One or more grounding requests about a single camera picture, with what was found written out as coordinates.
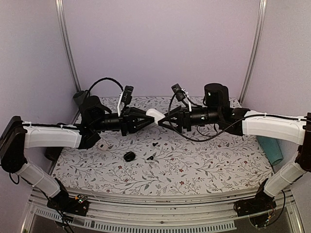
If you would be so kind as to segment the white oval earbud case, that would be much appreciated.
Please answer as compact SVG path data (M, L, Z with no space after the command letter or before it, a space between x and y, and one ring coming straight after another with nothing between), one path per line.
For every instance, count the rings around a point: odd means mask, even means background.
M153 117L154 118L154 123L156 125L158 125L158 122L165 117L165 115L163 113L161 113L160 111L158 111L157 109L154 109L154 108L148 109L146 111L146 115L149 116L149 117Z

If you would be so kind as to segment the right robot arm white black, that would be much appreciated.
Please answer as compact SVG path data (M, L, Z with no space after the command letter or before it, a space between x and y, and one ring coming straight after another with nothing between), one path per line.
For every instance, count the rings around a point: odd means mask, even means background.
M190 131L192 126L217 124L221 133L265 136L298 145L297 156L268 178L252 199L253 210L261 212L270 204L270 199L311 170L311 116L277 116L247 108L231 108L228 88L219 83L205 85L204 91L202 106L189 101L187 107L169 109L166 114L157 110L149 113L156 124L178 134L183 129Z

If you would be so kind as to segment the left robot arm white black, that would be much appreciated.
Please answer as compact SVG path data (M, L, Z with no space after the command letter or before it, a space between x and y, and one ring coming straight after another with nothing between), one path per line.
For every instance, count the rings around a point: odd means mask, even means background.
M97 96L90 96L79 106L81 123L74 125L32 124L21 117L11 118L0 137L0 165L32 186L42 190L62 211L72 207L70 197L61 192L60 183L40 167L28 161L25 149L39 147L89 149L100 140L100 133L120 131L123 136L136 133L155 119L149 111L124 107L113 113Z

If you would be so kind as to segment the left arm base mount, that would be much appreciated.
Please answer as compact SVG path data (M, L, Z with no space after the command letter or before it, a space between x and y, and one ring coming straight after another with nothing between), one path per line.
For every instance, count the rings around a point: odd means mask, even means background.
M55 197L49 198L47 207L59 212L86 216L89 208L89 201L87 198L88 197L84 195L70 197L68 194L59 193Z

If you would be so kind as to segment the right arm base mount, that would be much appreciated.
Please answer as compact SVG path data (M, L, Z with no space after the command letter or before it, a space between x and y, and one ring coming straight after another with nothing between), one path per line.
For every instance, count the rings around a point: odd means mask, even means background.
M238 200L233 205L238 216L254 215L249 218L249 221L256 228L264 228L269 224L275 208L274 200L265 202L257 198Z

